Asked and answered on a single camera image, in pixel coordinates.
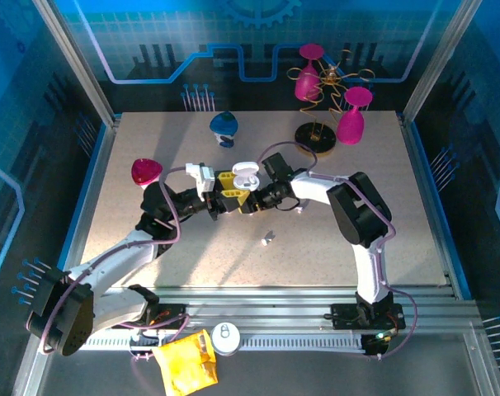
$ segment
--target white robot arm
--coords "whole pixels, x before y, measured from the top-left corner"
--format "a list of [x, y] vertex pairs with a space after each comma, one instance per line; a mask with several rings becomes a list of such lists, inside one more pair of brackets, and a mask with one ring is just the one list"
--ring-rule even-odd
[[[302, 172], [290, 182], [295, 197], [300, 200], [315, 200], [322, 204], [331, 205], [328, 191], [335, 186], [340, 186], [342, 181], [322, 180], [311, 177], [311, 174], [312, 172], [309, 172], [309, 174]], [[356, 291], [369, 304], [380, 302], [388, 294], [388, 289], [384, 287], [385, 259], [383, 246], [380, 248], [380, 265], [376, 261], [380, 239], [382, 239], [381, 236], [373, 241], [369, 247], [352, 244], [358, 274]]]
[[[378, 242], [388, 232], [384, 222], [361, 203], [359, 196], [342, 183], [343, 179], [336, 181], [337, 179], [328, 177], [330, 180], [322, 180], [304, 169], [294, 172], [278, 153], [262, 163], [272, 179], [262, 189], [257, 189], [257, 169], [251, 163], [234, 167], [237, 174], [230, 171], [213, 172], [213, 169], [203, 167], [202, 164], [186, 165], [186, 173], [196, 179], [196, 185], [200, 188], [175, 193], [166, 187], [179, 219], [203, 210], [207, 210], [213, 220], [218, 215], [233, 210], [251, 214], [275, 208], [285, 198], [315, 200], [330, 205], [343, 237], [351, 243], [355, 254], [358, 288], [357, 304], [352, 308], [360, 319], [355, 325], [360, 328], [377, 328], [380, 325], [377, 320], [395, 305], [393, 295], [384, 287], [384, 251], [378, 247]], [[391, 220], [388, 207], [364, 173], [356, 173], [347, 179], [368, 197], [384, 217]], [[143, 185], [143, 188], [144, 201], [140, 207], [144, 213], [135, 231], [116, 246], [139, 240], [166, 241], [175, 236], [176, 230], [170, 224], [173, 220], [172, 211], [158, 181]], [[107, 257], [68, 294], [62, 310], [52, 319], [53, 327], [47, 338], [49, 345], [67, 356], [74, 353], [93, 332], [103, 328], [121, 323], [150, 324], [157, 317], [160, 308], [158, 297], [149, 290], [135, 285], [117, 294], [104, 294], [120, 279], [151, 262], [170, 246], [133, 244]], [[43, 274], [30, 306], [26, 324], [30, 332], [41, 337], [50, 312], [59, 298], [98, 257], [70, 272], [50, 268]]]

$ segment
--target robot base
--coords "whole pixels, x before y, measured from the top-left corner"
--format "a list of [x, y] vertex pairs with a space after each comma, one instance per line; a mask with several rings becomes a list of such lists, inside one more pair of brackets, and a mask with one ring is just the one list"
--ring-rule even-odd
[[370, 324], [362, 325], [356, 304], [333, 304], [331, 313], [324, 316], [333, 321], [334, 330], [391, 330], [395, 323], [399, 330], [406, 328], [401, 304], [393, 304], [386, 315], [380, 315]]
[[326, 125], [308, 122], [296, 130], [294, 140], [309, 147], [316, 154], [323, 154], [331, 151], [336, 145], [336, 134]]

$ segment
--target wooden table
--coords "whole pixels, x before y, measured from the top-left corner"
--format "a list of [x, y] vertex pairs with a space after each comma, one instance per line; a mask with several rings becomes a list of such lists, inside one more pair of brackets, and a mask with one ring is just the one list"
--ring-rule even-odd
[[[317, 112], [330, 119], [327, 112]], [[236, 112], [235, 146], [217, 145], [209, 130], [211, 112], [125, 113], [122, 116], [83, 261], [119, 242], [138, 223], [142, 190], [131, 179], [136, 158], [154, 158], [165, 169], [200, 163], [216, 170], [255, 161], [263, 149], [291, 140], [296, 128], [310, 121], [298, 111]], [[320, 158], [316, 172], [329, 175], [367, 173], [394, 217], [398, 235], [386, 244], [387, 275], [396, 285], [444, 284], [417, 182], [396, 115], [364, 113], [366, 130], [356, 146], [338, 145]], [[279, 151], [294, 169], [310, 164], [297, 148]], [[183, 172], [172, 174], [175, 191], [194, 186]], [[261, 239], [272, 231], [268, 246]], [[157, 261], [129, 276], [121, 285], [355, 285], [351, 245], [340, 234], [330, 207], [312, 202], [301, 214], [268, 210], [253, 216], [234, 212], [213, 222], [207, 213], [182, 226], [182, 240]]]

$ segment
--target glass panel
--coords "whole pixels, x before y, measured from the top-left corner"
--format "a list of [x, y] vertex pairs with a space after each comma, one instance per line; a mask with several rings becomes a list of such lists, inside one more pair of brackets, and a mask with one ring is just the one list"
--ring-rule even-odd
[[500, 314], [500, 7], [497, 4], [483, 2], [419, 112], [416, 125], [470, 291], [479, 301], [483, 318], [497, 317]]
[[33, 3], [0, 2], [0, 394], [39, 281], [22, 263], [56, 265], [100, 123]]
[[212, 93], [216, 110], [299, 109], [286, 72], [306, 65], [307, 42], [324, 48], [324, 65], [372, 69], [371, 110], [402, 110], [459, 1], [56, 4], [115, 111], [211, 110], [187, 94]]

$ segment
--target gear graphic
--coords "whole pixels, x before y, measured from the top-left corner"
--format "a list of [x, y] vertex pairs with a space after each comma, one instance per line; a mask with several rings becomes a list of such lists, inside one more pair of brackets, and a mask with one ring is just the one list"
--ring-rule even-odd
[[31, 32], [35, 13], [31, 0], [0, 0], [0, 18], [17, 39]]
[[283, 23], [284, 17], [292, 17], [300, 0], [219, 0], [224, 13], [244, 27], [272, 27], [274, 22]]

